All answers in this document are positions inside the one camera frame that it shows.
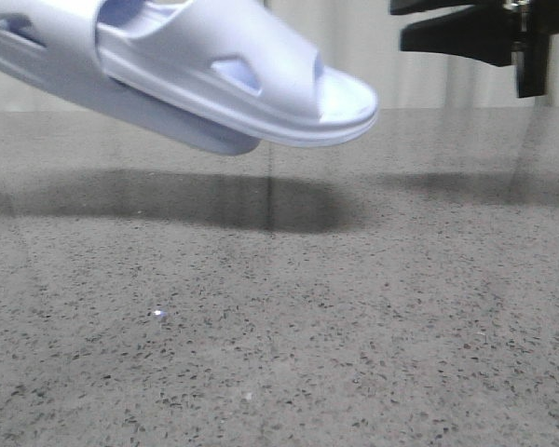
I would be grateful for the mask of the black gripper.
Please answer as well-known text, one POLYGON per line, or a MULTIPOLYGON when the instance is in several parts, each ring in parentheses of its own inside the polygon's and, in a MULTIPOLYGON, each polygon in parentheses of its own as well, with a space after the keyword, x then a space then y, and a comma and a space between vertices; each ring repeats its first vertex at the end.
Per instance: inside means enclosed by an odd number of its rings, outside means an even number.
MULTIPOLYGON (((493 0, 390 0, 390 15, 446 7, 500 5, 493 0)), ((402 30, 400 50, 513 65, 519 98, 546 93, 552 36, 559 34, 559 0, 504 1, 506 17, 444 17, 402 30)))

